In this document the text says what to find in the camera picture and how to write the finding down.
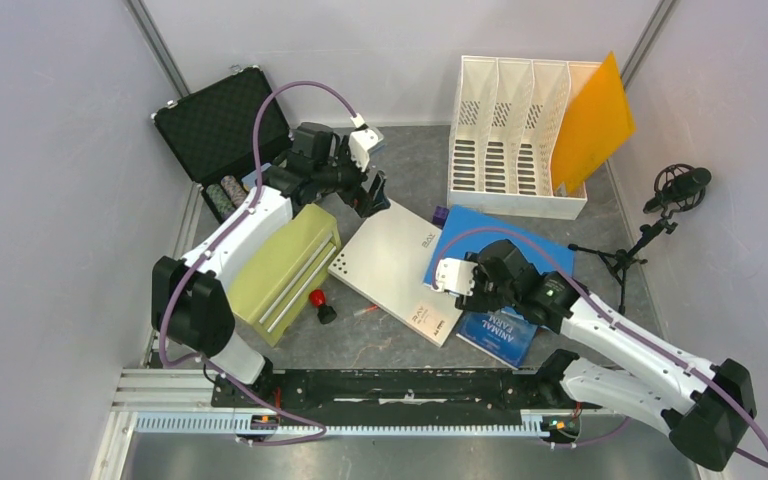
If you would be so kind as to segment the blue plastic folder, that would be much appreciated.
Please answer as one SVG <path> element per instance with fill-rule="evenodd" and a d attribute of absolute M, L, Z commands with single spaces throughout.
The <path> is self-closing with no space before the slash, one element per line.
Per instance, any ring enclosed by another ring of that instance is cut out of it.
<path fill-rule="evenodd" d="M 432 287 L 435 265 L 442 250 L 443 258 L 463 259 L 467 252 L 478 253 L 500 239 L 509 239 L 540 273 L 557 270 L 574 273 L 574 253 L 567 247 L 494 217 L 454 206 L 426 268 L 423 283 Z"/>

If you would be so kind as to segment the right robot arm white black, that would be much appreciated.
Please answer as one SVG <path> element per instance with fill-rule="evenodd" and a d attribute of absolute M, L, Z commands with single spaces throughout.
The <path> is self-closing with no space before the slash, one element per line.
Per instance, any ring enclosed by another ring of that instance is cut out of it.
<path fill-rule="evenodd" d="M 678 347 L 611 310 L 563 271 L 540 272 L 510 240 L 464 255 L 465 311 L 511 308 L 555 334 L 581 343 L 621 367 L 611 373 L 571 352 L 537 382 L 551 408 L 596 404 L 663 433 L 687 459 L 723 471 L 757 415 L 752 378 L 738 361 L 714 363 Z"/>

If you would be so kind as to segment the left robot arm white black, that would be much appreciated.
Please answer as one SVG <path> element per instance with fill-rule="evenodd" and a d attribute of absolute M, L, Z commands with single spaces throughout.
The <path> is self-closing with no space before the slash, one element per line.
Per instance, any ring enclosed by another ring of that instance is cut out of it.
<path fill-rule="evenodd" d="M 370 172 L 384 136 L 361 117 L 353 121 L 346 135 L 300 124 L 289 148 L 256 173 L 253 188 L 206 240 L 153 267 L 151 324 L 160 343 L 186 346 L 190 357 L 234 377 L 250 407 L 273 397 L 271 362 L 236 328 L 247 323 L 275 341 L 324 281 L 340 239 L 317 201 L 335 194 L 361 218 L 390 206 L 385 175 Z"/>

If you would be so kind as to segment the orange plastic folder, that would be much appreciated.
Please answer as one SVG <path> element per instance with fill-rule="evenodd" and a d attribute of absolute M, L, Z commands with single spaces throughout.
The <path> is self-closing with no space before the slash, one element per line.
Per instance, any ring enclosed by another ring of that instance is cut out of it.
<path fill-rule="evenodd" d="M 613 52 L 598 64 L 571 64 L 572 98 L 553 149 L 552 191 L 571 194 L 636 131 Z"/>

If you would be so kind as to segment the white paper box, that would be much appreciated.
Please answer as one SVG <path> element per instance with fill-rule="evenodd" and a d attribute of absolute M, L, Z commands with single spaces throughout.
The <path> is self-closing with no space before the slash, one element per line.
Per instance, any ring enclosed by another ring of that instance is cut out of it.
<path fill-rule="evenodd" d="M 436 347 L 461 311 L 425 280 L 441 230 L 396 201 L 362 222 L 328 266 L 337 280 Z"/>

